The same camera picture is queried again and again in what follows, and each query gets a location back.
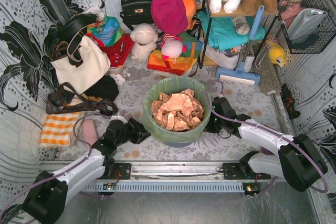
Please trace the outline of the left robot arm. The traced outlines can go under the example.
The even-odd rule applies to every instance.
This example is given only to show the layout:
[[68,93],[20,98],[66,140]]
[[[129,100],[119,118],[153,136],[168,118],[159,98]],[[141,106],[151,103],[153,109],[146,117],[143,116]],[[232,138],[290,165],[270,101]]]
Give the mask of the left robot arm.
[[84,156],[53,173],[41,172],[36,186],[29,190],[23,211],[40,223],[55,223],[66,204],[92,181],[111,175],[117,148],[126,143],[140,144],[151,134],[134,118],[120,117],[110,121],[105,133]]

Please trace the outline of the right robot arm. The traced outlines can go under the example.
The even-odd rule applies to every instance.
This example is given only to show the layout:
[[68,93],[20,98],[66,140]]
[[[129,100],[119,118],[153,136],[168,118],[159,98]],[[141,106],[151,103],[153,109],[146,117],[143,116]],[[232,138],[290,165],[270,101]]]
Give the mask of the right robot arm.
[[211,111],[209,132],[225,130],[229,135],[252,141],[269,152],[254,152],[247,158],[248,167],[254,173],[284,178],[300,192],[312,188],[320,179],[324,189],[317,191],[328,192],[327,165],[309,137],[283,134],[245,114],[237,115],[224,97],[216,97],[213,101],[207,99],[206,102]]

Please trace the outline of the green trash bag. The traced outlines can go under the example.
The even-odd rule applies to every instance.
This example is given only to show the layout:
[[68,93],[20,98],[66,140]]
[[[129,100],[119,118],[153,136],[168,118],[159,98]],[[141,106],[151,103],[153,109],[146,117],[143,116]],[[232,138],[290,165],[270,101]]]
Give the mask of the green trash bag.
[[[172,132],[160,127],[152,117],[151,105],[153,101],[159,99],[161,92],[166,94],[179,93],[186,89],[193,89],[195,91],[195,99],[197,99],[205,109],[205,117],[201,124],[190,131]],[[210,101],[210,96],[206,94],[206,87],[199,81],[187,77],[171,77],[165,78],[157,82],[145,94],[143,101],[142,124],[144,128],[151,133],[151,135],[158,141],[195,141],[200,137],[205,126],[209,122],[211,111],[207,105]]]

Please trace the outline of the blue round trash bin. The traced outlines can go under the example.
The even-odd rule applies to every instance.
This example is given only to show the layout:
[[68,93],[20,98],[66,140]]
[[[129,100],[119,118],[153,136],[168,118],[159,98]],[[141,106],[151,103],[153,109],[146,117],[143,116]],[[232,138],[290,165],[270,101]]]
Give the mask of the blue round trash bin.
[[187,146],[190,146],[194,143],[195,141],[188,141],[188,142],[181,142],[181,141],[164,141],[163,144],[173,147],[173,148],[184,148]]

